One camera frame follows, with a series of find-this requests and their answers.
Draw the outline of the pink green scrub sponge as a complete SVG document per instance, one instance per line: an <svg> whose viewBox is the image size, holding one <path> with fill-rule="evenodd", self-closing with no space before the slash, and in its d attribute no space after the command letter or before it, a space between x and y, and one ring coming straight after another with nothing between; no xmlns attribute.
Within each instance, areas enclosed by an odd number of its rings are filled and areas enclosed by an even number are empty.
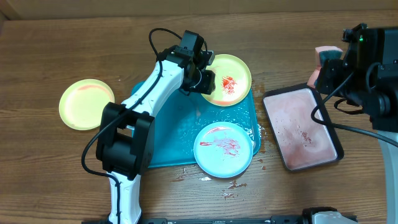
<svg viewBox="0 0 398 224"><path fill-rule="evenodd" d="M320 70L329 59L340 59L343 51L335 46L315 47L315 70L308 79L307 85L315 88L315 83L320 74Z"/></svg>

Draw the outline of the yellow plate with ketchup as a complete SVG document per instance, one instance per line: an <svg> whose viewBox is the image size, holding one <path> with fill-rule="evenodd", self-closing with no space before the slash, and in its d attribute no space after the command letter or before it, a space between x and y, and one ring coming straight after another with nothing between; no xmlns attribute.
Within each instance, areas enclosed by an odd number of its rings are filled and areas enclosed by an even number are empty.
<svg viewBox="0 0 398 224"><path fill-rule="evenodd" d="M70 85L60 99L61 120L72 129L86 131L100 125L104 107L114 103L112 89L97 79L84 79Z"/></svg>

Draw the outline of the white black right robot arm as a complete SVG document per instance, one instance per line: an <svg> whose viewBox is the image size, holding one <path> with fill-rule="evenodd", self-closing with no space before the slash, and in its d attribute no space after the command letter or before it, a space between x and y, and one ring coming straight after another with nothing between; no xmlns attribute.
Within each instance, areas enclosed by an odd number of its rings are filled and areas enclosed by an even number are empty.
<svg viewBox="0 0 398 224"><path fill-rule="evenodd" d="M387 222L397 223L397 28L369 28L360 23L345 29L346 52L334 46L315 49L317 68L308 84L326 95L355 106L353 114L367 114L372 131L316 118L323 103L311 112L311 119L328 128L343 129L376 138L384 159Z"/></svg>

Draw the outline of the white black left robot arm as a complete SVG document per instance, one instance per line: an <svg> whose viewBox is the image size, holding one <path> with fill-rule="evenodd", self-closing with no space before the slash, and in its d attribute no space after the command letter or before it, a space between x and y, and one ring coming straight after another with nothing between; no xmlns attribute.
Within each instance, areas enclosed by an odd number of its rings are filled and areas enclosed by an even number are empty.
<svg viewBox="0 0 398 224"><path fill-rule="evenodd" d="M138 223L141 176L154 153L155 117L176 90L210 95L215 74L207 70L214 53L197 33L186 30L180 43L157 52L153 72L135 94L121 104L108 103L103 110L96 143L101 176L111 189L107 223Z"/></svg>

